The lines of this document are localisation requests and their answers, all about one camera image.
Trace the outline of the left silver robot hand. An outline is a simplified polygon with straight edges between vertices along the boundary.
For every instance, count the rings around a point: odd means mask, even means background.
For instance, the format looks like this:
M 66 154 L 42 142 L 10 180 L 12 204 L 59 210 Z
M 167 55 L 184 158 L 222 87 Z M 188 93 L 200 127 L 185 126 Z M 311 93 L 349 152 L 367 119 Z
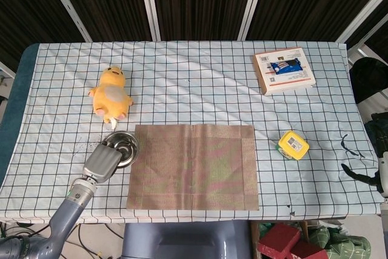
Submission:
M 86 160 L 83 175 L 98 184 L 107 181 L 117 169 L 130 165 L 135 156 L 135 149 L 129 143 L 100 143 Z

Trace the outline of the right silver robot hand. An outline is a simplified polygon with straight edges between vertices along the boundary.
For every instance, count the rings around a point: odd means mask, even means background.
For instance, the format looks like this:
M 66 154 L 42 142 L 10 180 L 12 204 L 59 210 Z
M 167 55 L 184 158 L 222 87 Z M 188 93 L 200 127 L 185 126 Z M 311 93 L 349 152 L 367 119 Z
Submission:
M 381 196 L 384 199 L 387 198 L 387 151 L 383 153 L 381 158 L 378 158 L 378 171 L 375 173 L 374 177 L 355 173 L 345 164 L 342 164 L 341 166 L 349 177 L 370 186 L 375 186 Z

